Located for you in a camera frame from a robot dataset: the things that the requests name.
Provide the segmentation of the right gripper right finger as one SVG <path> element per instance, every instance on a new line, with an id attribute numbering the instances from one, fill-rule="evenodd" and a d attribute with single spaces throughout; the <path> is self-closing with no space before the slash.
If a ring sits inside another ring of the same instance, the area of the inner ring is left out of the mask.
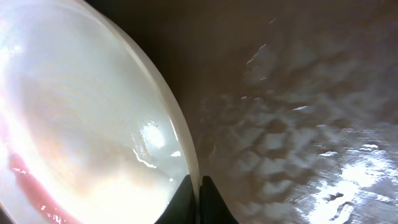
<path id="1" fill-rule="evenodd" d="M 210 176 L 202 178 L 200 187 L 201 224 L 238 224 Z"/>

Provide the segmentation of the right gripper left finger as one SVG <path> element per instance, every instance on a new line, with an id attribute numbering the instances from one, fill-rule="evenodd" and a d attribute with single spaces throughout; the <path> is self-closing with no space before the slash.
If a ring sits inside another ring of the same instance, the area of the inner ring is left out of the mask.
<path id="1" fill-rule="evenodd" d="M 196 205 L 190 175 L 186 175 L 155 224 L 196 224 Z"/>

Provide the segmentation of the white plate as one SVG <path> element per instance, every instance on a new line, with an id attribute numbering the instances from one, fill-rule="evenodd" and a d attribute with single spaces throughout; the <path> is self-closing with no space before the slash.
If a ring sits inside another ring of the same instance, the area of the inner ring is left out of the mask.
<path id="1" fill-rule="evenodd" d="M 198 162 L 142 49 L 85 1 L 1 2 L 1 221 L 155 223 Z"/>

